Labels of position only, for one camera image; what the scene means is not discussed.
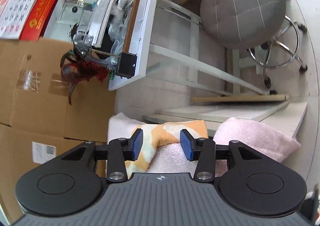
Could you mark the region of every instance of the silver bolt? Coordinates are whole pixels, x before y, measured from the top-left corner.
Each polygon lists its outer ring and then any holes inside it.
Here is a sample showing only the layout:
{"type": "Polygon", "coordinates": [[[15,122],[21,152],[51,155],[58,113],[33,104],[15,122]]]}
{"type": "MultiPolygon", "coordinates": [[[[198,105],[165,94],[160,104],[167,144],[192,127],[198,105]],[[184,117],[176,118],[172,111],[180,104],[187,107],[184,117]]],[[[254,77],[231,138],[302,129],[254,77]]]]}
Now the silver bolt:
{"type": "Polygon", "coordinates": [[[113,179],[113,180],[121,180],[124,178],[124,174],[121,172],[113,172],[113,173],[110,173],[109,177],[110,179],[113,179]]]}
{"type": "Polygon", "coordinates": [[[208,180],[212,178],[212,174],[209,172],[200,172],[197,173],[197,178],[200,180],[208,180]]]}

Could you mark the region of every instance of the gray stool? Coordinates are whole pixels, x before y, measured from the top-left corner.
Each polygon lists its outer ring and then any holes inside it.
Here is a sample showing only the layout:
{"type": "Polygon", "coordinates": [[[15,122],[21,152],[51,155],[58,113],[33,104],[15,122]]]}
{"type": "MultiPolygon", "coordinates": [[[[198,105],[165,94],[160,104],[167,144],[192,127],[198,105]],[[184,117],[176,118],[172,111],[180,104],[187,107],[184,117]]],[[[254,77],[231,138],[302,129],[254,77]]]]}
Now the gray stool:
{"type": "Polygon", "coordinates": [[[300,63],[300,73],[307,71],[308,67],[297,55],[299,48],[298,28],[307,32],[307,28],[290,20],[286,15],[286,0],[202,0],[200,16],[201,23],[206,32],[229,49],[247,49],[252,58],[263,66],[263,79],[265,85],[271,86],[267,68],[278,68],[293,60],[300,63]],[[286,19],[288,27],[280,30],[286,19]],[[278,41],[290,27],[295,29],[297,45],[295,51],[278,41]],[[255,57],[254,47],[261,46],[267,49],[264,62],[255,57]],[[268,64],[273,46],[278,46],[291,57],[288,61],[278,64],[268,64]]]}

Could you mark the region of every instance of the gray ribbed plate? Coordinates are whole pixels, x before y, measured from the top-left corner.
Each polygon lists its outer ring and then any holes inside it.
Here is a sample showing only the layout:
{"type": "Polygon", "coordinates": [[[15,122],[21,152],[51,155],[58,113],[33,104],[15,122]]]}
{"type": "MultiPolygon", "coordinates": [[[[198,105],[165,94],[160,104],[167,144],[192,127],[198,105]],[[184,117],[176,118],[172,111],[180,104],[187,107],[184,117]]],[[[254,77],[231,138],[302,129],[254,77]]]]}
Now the gray ribbed plate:
{"type": "Polygon", "coordinates": [[[15,226],[298,226],[309,225],[299,214],[256,218],[231,208],[210,184],[193,181],[189,173],[135,173],[112,184],[90,208],[62,218],[27,214],[15,226]]]}

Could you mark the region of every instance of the tiled floor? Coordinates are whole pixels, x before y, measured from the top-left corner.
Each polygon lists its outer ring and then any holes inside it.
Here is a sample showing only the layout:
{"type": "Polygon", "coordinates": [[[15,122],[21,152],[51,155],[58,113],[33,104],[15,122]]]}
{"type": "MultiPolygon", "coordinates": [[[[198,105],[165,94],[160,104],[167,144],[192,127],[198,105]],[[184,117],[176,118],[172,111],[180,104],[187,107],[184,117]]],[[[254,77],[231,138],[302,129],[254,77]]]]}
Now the tiled floor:
{"type": "MultiPolygon", "coordinates": [[[[155,44],[165,44],[164,47],[175,49],[185,53],[185,48],[189,47],[189,40],[186,39],[188,32],[177,30],[186,22],[181,19],[170,18],[168,13],[156,9],[155,23],[153,26],[152,41],[155,44]]],[[[305,75],[299,75],[299,65],[296,62],[277,70],[269,72],[272,80],[272,89],[280,93],[291,94],[295,101],[308,101],[308,109],[298,132],[297,139],[301,143],[300,151],[292,154],[285,164],[298,171],[304,179],[307,180],[308,189],[312,189],[314,184],[320,182],[320,142],[318,138],[319,127],[319,75],[320,68],[320,0],[291,0],[288,2],[287,15],[292,19],[306,23],[309,34],[301,35],[301,44],[299,55],[308,65],[308,72],[305,75]]],[[[290,45],[294,43],[290,34],[284,37],[284,43],[290,45]]],[[[202,59],[205,62],[224,70],[225,54],[217,44],[210,44],[210,39],[203,36],[203,43],[207,47],[215,48],[211,51],[201,50],[202,59]]],[[[159,56],[150,55],[149,63],[158,61],[159,56]]],[[[176,66],[166,70],[164,74],[178,75],[182,79],[187,78],[188,69],[176,66]]],[[[199,75],[199,78],[208,82],[217,89],[224,89],[225,84],[219,80],[207,79],[205,75],[199,75]]],[[[261,77],[255,75],[255,68],[242,71],[242,78],[264,87],[261,77]]],[[[189,98],[194,94],[205,94],[203,91],[190,90],[186,86],[173,83],[156,81],[144,78],[125,86],[117,91],[116,112],[123,112],[127,116],[135,119],[141,119],[142,115],[152,114],[157,109],[183,106],[189,103],[189,98]]]]}

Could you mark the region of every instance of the quilted cushion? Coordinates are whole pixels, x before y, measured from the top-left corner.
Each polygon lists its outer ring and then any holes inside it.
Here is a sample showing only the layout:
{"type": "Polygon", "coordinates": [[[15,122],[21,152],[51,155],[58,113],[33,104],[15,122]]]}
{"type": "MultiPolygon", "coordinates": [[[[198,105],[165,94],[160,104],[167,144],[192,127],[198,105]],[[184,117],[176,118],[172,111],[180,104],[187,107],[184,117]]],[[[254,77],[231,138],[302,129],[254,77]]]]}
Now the quilted cushion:
{"type": "Polygon", "coordinates": [[[202,0],[205,30],[230,49],[248,49],[269,40],[280,29],[286,0],[202,0]]]}

